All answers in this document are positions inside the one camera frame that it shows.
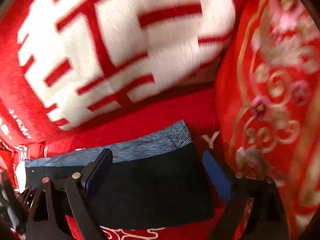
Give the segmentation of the black pants blue side stripes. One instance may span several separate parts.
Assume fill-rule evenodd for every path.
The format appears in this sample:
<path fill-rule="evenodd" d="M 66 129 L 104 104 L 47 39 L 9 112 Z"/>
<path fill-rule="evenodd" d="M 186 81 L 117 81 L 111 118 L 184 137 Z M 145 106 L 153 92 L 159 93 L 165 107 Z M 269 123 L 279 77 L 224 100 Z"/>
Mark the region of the black pants blue side stripes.
<path fill-rule="evenodd" d="M 87 200 L 100 225 L 149 229 L 212 218 L 207 175 L 183 121 L 108 148 L 113 163 Z"/>

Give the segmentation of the red wedding blanket white characters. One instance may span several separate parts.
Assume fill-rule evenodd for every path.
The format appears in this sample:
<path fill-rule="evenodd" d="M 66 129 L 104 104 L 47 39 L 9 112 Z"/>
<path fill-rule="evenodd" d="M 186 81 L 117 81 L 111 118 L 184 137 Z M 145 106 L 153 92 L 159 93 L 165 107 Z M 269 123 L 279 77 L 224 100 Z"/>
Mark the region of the red wedding blanket white characters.
<path fill-rule="evenodd" d="M 145 137 L 218 128 L 214 79 L 246 0 L 10 0 L 1 19 L 1 170 Z"/>

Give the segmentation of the red embroidered floral pillow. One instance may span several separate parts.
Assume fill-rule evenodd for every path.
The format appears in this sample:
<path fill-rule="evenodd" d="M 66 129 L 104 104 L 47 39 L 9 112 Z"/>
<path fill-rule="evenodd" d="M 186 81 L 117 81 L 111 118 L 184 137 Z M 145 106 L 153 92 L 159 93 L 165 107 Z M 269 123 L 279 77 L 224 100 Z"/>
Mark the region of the red embroidered floral pillow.
<path fill-rule="evenodd" d="M 244 0 L 216 91 L 227 163 L 274 179 L 297 239 L 319 207 L 319 30 L 300 0 Z"/>

